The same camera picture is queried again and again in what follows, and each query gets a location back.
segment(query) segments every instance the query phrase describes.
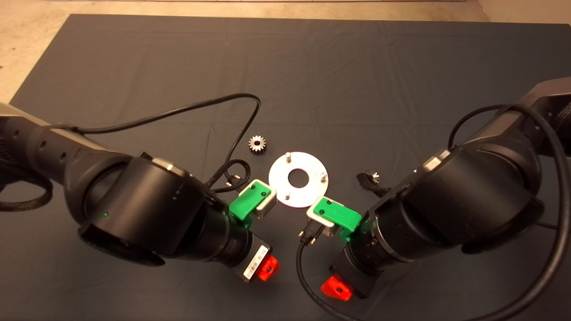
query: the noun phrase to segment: small metal gear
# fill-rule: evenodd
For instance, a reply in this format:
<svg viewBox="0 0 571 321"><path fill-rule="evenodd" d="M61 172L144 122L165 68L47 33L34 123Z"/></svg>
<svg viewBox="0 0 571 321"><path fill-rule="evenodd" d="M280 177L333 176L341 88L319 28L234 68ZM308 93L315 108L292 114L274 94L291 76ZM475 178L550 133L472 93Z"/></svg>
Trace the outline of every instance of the small metal gear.
<svg viewBox="0 0 571 321"><path fill-rule="evenodd" d="M262 136L256 135L250 138L248 147L253 154L262 154L266 151L266 140Z"/></svg>

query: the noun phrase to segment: dark gray tablecloth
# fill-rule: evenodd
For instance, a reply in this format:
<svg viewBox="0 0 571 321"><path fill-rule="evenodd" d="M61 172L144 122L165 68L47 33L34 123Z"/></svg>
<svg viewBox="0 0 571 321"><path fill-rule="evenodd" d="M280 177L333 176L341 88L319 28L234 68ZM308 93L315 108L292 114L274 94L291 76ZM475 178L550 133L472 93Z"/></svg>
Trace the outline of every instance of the dark gray tablecloth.
<svg viewBox="0 0 571 321"><path fill-rule="evenodd" d="M568 25L72 15L11 103L50 122L91 127L252 92L263 107L248 135L266 137L268 151L253 156L244 141L235 156L267 180L282 153L313 154L329 172L327 195L363 212L376 197L359 187L356 173L378 171L391 186L445 146L468 111L513 102L537 82L570 75ZM252 107L236 101L94 139L127 153L144 150L207 179ZM460 136L484 120L475 119ZM543 163L544 220L554 222L556 181L551 160ZM0 319L328 317L295 274L304 210L278 204L255 222L282 269L267 283L244 284L220 264L170 260L149 268L89 248L56 190L42 209L1 215ZM19 185L6 196L33 191ZM552 240L552 231L534 227L487 254L455 249L386 273L371 299L332 304L367 320L481 315L528 286ZM316 291L342 245L322 238L306 251ZM571 319L570 268L567 262L515 319Z"/></svg>

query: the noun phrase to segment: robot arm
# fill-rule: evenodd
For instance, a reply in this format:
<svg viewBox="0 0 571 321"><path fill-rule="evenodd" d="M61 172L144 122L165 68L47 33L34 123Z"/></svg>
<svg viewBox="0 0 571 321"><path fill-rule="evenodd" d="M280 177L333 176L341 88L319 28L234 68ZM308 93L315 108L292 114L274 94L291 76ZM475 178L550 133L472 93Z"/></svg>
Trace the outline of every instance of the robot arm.
<svg viewBox="0 0 571 321"><path fill-rule="evenodd" d="M567 156L570 102L571 78L561 78L538 84L518 103L549 122ZM544 210L536 198L538 154L551 152L532 119L518 110L500 110L463 144L427 159L367 211L331 264L332 277L322 290L346 300L346 291L339 291L346 288L367 298L379 275L394 264L456 246L475 254L513 239Z"/></svg>
<svg viewBox="0 0 571 321"><path fill-rule="evenodd" d="M262 267L264 280L278 269L272 247L226 202L164 159L108 150L0 104L0 162L61 184L79 236L113 256L151 266L163 258L220 262L246 282L261 276ZM3 177L2 187L18 180L13 173Z"/></svg>

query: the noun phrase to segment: red plastic part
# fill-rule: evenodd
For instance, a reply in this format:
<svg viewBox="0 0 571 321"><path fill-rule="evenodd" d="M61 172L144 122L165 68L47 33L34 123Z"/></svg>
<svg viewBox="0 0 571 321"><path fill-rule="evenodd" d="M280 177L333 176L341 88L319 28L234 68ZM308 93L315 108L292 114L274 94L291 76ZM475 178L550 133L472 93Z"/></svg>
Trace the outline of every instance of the red plastic part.
<svg viewBox="0 0 571 321"><path fill-rule="evenodd" d="M260 268L260 272L258 273L258 278L262 279L262 281L267 281L270 276L276 274L276 272L280 269L280 263L278 260L270 255L264 263L262 263L262 267Z"/></svg>
<svg viewBox="0 0 571 321"><path fill-rule="evenodd" d="M321 286L321 291L326 296L334 299L349 301L353 290L346 286L345 283L341 282L338 278L332 275L323 285Z"/></svg>

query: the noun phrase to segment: white metal disc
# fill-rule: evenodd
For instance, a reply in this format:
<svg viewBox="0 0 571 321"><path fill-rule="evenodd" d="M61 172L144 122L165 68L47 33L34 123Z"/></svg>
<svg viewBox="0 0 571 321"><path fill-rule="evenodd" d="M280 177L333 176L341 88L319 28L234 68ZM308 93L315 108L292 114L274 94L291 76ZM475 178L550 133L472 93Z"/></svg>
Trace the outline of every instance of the white metal disc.
<svg viewBox="0 0 571 321"><path fill-rule="evenodd" d="M307 173L307 185L298 188L290 184L289 174L293 170ZM325 195L329 185L325 166L315 156L301 151L286 153L278 158L268 176L270 186L278 192L278 200L291 207L312 205L318 197Z"/></svg>

